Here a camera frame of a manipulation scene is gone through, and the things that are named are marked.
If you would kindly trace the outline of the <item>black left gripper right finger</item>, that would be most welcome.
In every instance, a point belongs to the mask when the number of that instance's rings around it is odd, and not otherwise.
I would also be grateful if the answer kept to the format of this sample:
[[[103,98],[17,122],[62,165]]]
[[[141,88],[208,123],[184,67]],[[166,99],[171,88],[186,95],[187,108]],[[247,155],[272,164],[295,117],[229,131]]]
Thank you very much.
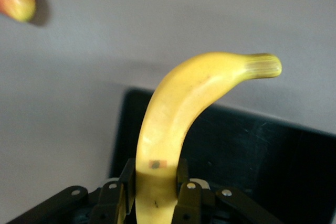
[[[177,204],[171,223],[202,223],[202,192],[210,190],[203,179],[190,178],[188,162],[181,158],[177,167]]]

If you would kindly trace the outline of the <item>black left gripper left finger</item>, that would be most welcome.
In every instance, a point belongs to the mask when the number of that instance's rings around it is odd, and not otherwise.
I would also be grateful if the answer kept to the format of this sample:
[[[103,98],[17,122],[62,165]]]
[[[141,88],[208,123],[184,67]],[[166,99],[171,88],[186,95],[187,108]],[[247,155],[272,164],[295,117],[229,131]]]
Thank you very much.
[[[99,191],[91,223],[127,223],[135,201],[135,159],[126,162],[119,178],[106,182]]]

